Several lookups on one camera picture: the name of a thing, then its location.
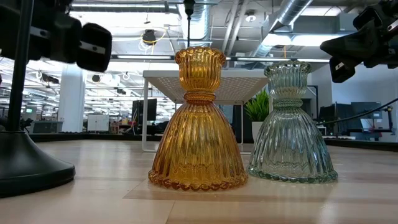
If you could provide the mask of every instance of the white perforated tray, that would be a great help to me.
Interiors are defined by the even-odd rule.
[[[181,87],[178,71],[144,71],[144,78],[169,97],[183,103],[185,90]],[[268,83],[262,71],[223,70],[221,85],[216,90],[215,104],[241,105],[250,100]]]

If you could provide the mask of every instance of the white pillar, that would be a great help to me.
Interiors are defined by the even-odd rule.
[[[86,76],[77,65],[62,69],[58,121],[63,121],[62,131],[82,132],[85,111]]]

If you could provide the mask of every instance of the white cabinet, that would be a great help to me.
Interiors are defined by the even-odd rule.
[[[87,131],[109,131],[109,115],[89,114]]]

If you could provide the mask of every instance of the ribbed glass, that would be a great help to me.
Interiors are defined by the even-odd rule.
[[[263,122],[248,172],[264,179],[320,183],[336,180],[322,134],[300,107],[310,65],[281,62],[268,67],[274,110]]]
[[[180,83],[187,90],[160,142],[149,180],[183,190],[238,187],[248,180],[232,129],[213,104],[225,55],[188,48],[176,54]]]

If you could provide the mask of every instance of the wooden table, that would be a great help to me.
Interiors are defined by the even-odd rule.
[[[157,148],[158,142],[148,142]],[[293,184],[250,177],[244,187],[182,192],[148,183],[154,153],[134,141],[38,144],[76,165],[56,189],[0,199],[0,223],[396,224],[398,153],[329,147],[339,181]],[[249,151],[251,144],[242,146]],[[249,156],[243,156],[245,164]]]

